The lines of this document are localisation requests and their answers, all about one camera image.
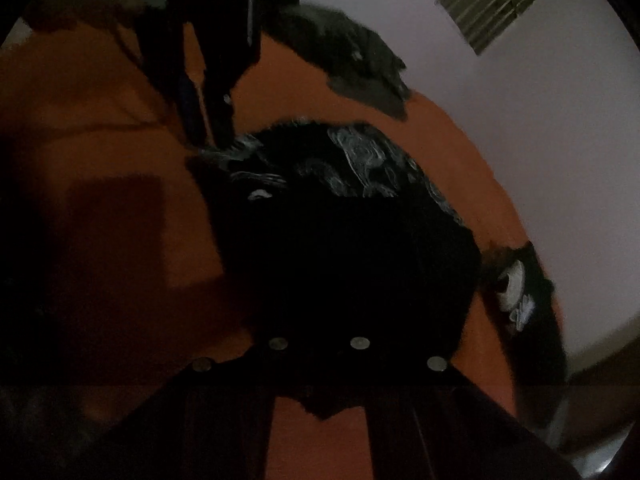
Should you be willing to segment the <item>black garment with white print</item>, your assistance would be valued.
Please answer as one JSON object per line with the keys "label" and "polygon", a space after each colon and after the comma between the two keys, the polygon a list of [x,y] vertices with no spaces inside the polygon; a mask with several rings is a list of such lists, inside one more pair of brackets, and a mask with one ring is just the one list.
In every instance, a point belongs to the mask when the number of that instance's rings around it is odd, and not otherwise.
{"label": "black garment with white print", "polygon": [[561,403],[567,378],[554,285],[531,242],[490,246],[482,271],[480,290],[511,369],[518,418],[542,429]]}

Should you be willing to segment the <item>dark grey garment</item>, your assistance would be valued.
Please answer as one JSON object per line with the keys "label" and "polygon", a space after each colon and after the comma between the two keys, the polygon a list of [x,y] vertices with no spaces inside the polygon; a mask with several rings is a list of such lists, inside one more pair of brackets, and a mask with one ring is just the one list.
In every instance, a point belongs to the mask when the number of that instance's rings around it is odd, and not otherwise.
{"label": "dark grey garment", "polygon": [[334,93],[407,119],[411,90],[401,77],[406,64],[377,32],[342,11],[314,4],[293,6],[283,17],[284,43],[322,70]]}

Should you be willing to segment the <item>orange bed sheet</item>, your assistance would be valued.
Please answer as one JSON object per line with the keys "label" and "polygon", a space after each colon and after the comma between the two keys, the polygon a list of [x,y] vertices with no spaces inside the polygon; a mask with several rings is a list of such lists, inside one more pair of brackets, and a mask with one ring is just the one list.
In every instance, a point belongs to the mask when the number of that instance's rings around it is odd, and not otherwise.
{"label": "orange bed sheet", "polygon": [[[1,52],[1,140],[26,171],[42,214],[27,212],[17,170],[1,169],[1,226],[54,227],[70,262],[54,249],[14,244],[1,257],[2,309],[26,328],[55,333],[45,314],[70,308],[86,333],[70,350],[98,374],[62,379],[71,410],[91,437],[152,392],[163,374],[203,351],[239,356],[247,336],[222,325],[221,278],[205,210],[183,165],[175,110],[126,58],[116,40],[88,25],[35,34]],[[475,145],[436,103],[414,92],[408,120],[342,98],[318,68],[262,36],[262,59],[232,91],[239,132],[278,119],[364,119],[414,156],[470,222],[480,248],[516,247],[527,234]],[[484,301],[476,295],[454,365],[518,417],[513,375]],[[293,400],[276,404],[266,479],[373,479],[363,411],[313,422]]]}

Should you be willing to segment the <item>black patterned shirt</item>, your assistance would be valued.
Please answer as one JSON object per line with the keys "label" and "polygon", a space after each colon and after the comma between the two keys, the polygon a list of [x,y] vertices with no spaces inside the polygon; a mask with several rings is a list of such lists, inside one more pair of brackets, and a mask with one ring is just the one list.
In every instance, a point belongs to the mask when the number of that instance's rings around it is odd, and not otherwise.
{"label": "black patterned shirt", "polygon": [[458,350],[480,278],[474,235],[419,164],[364,122],[281,122],[186,161],[228,303],[273,348],[281,396],[321,419],[407,400]]}

